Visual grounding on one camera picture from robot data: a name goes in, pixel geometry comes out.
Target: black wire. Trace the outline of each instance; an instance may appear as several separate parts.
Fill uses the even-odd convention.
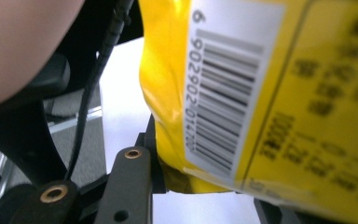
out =
[[[95,87],[97,86],[98,81],[100,80],[107,61],[109,60],[110,54],[112,53],[115,44],[117,44],[120,38],[124,25],[130,22],[130,18],[128,15],[132,3],[133,0],[118,0],[116,10],[113,11],[113,18],[106,31],[106,37],[104,38],[102,48],[99,51],[100,54],[98,56],[96,64],[91,71],[89,81],[83,92],[79,109],[79,116],[77,118],[74,147],[64,180],[69,180],[75,170],[77,158],[81,149],[81,144],[83,142],[83,134],[86,127],[87,114],[89,110],[91,96],[94,92]]]

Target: white surface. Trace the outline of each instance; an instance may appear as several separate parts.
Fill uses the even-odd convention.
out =
[[[150,117],[139,84],[143,39],[115,47],[100,81],[106,172],[117,153],[133,147]]]
[[[103,135],[106,170],[117,153],[134,145],[150,116],[140,84],[139,65],[143,39],[115,47],[103,77]],[[235,193],[184,195],[169,192],[153,196],[155,224],[259,223],[253,198]]]

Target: yellow package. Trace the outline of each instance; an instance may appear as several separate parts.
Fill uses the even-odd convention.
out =
[[[358,1],[141,1],[169,189],[358,222]]]

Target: white label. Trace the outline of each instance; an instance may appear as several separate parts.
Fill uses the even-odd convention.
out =
[[[284,6],[193,0],[186,56],[186,158],[234,177]]]

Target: bolt hole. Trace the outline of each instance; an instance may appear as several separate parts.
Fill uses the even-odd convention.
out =
[[[40,201],[42,203],[55,203],[63,199],[67,193],[68,187],[65,185],[51,186],[40,195]]]
[[[136,156],[138,156],[138,154],[139,154],[138,151],[131,151],[131,152],[129,152],[129,156],[131,156],[131,157],[136,157]]]
[[[122,211],[118,211],[115,213],[115,221],[117,222],[123,222],[125,220],[127,220],[129,218],[129,212],[127,212],[126,210],[122,210]]]
[[[55,189],[51,192],[48,193],[48,197],[49,198],[55,198],[55,197],[58,197],[62,194],[62,191],[60,189]]]
[[[126,152],[125,156],[128,159],[136,159],[136,158],[142,156],[142,152],[137,149],[134,149],[134,150]]]

